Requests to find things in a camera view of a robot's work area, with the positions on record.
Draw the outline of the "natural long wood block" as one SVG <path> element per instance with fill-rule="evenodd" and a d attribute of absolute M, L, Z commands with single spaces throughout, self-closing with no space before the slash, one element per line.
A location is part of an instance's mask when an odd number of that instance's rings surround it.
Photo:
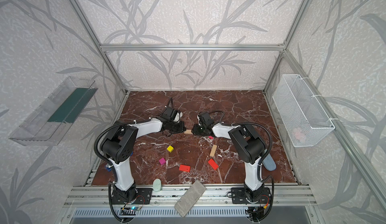
<path fill-rule="evenodd" d="M 211 158 L 213 158 L 215 156 L 216 150 L 217 150 L 217 145 L 213 145 L 212 149 L 211 149 L 211 152 L 210 152 L 210 157 Z"/>

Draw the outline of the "red block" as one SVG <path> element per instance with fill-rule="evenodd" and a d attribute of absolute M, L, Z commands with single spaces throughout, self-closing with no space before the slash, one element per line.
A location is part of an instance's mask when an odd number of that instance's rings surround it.
<path fill-rule="evenodd" d="M 208 161 L 208 164 L 214 169 L 214 170 L 217 170 L 219 168 L 218 164 L 213 160 L 213 159 L 210 159 Z"/>
<path fill-rule="evenodd" d="M 180 166 L 179 166 L 179 170 L 180 170 L 180 171 L 183 171 L 183 172 L 188 172 L 188 173 L 190 173 L 191 167 L 190 167 L 190 166 L 187 166 L 187 165 L 180 165 Z"/>

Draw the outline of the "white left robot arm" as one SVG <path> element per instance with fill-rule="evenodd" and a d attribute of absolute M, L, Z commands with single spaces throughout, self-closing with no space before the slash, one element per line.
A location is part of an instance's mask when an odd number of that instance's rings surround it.
<path fill-rule="evenodd" d="M 151 133 L 168 130 L 171 134 L 183 133 L 186 130 L 183 121 L 162 121 L 150 118 L 143 121 L 116 121 L 97 137 L 94 143 L 95 154 L 107 162 L 115 177 L 115 187 L 128 191 L 134 186 L 131 174 L 130 156 L 137 138 Z"/>

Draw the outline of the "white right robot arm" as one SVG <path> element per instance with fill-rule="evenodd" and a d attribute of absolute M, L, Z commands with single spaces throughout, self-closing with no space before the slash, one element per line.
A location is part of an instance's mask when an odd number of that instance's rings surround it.
<path fill-rule="evenodd" d="M 262 188 L 261 166 L 272 147 L 272 136 L 264 126 L 253 122 L 217 123 L 209 126 L 194 124 L 192 133 L 230 139 L 237 150 L 238 157 L 245 164 L 245 187 L 250 191 Z"/>

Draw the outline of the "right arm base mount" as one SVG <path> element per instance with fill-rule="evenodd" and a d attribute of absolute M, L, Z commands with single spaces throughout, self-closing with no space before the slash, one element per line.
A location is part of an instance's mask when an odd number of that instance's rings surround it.
<path fill-rule="evenodd" d="M 233 204 L 271 204 L 272 194 L 268 187 L 261 186 L 255 191 L 244 187 L 231 188 L 230 198 Z"/>

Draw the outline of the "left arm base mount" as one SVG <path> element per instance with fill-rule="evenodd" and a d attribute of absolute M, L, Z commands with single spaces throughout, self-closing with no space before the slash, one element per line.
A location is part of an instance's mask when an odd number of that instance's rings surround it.
<path fill-rule="evenodd" d="M 148 205 L 152 197 L 152 188 L 135 188 L 127 191 L 116 189 L 112 192 L 112 205 L 136 204 Z"/>

